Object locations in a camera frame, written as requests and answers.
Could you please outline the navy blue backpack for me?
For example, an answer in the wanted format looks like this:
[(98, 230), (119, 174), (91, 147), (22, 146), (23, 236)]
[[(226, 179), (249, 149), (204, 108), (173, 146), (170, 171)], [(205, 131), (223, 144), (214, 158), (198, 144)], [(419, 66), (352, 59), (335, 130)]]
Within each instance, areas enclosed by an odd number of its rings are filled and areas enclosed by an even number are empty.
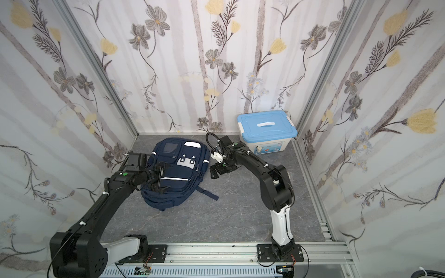
[(147, 169), (158, 162), (169, 163), (161, 185), (170, 188), (164, 194), (152, 192), (147, 187), (147, 180), (141, 186), (142, 198), (147, 205), (162, 212), (181, 205), (196, 191), (219, 200), (217, 195), (199, 186), (209, 168), (209, 161), (210, 150), (200, 141), (177, 137), (160, 141), (148, 158)]

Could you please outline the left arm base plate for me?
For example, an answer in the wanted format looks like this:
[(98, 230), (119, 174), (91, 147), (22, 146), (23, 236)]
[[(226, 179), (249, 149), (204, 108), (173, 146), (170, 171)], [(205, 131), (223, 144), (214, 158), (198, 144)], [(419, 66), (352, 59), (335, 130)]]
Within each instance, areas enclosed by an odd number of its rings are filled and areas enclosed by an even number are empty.
[(118, 261), (118, 263), (121, 265), (130, 263), (161, 264), (165, 262), (167, 253), (168, 253), (167, 244), (150, 244), (147, 246), (140, 247), (139, 251), (135, 255), (126, 257)]

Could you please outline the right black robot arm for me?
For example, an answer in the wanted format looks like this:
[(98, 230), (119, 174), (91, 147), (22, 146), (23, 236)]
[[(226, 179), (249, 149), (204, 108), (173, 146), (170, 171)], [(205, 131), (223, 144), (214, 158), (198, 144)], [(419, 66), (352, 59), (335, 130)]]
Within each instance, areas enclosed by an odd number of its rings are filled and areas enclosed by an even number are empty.
[(210, 157), (217, 161), (210, 167), (212, 179), (235, 171), (239, 165), (258, 179), (261, 200), (271, 213), (272, 252), (276, 259), (284, 259), (295, 245), (290, 229), (290, 208), (294, 204), (295, 193), (286, 168), (269, 164), (244, 147), (231, 146), (223, 153), (212, 151)]

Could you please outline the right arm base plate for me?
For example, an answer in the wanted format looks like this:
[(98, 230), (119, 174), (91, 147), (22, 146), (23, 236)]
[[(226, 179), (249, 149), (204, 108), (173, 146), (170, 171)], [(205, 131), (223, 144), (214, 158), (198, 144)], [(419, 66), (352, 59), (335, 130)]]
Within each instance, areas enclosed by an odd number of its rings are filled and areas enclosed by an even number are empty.
[(305, 261), (301, 246), (295, 243), (290, 243), (283, 248), (276, 244), (258, 244), (256, 251), (260, 263)]

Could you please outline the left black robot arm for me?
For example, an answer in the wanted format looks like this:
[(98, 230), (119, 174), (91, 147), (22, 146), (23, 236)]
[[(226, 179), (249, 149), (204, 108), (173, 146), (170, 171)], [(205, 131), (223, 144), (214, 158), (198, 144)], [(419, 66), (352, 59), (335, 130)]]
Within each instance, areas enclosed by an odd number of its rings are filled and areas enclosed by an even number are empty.
[(148, 244), (146, 236), (130, 235), (101, 243), (102, 234), (121, 204), (145, 182), (160, 182), (163, 167), (143, 169), (123, 166), (104, 180), (104, 192), (88, 212), (66, 232), (50, 240), (51, 262), (47, 274), (57, 278), (98, 278), (112, 264), (165, 261), (167, 245)]

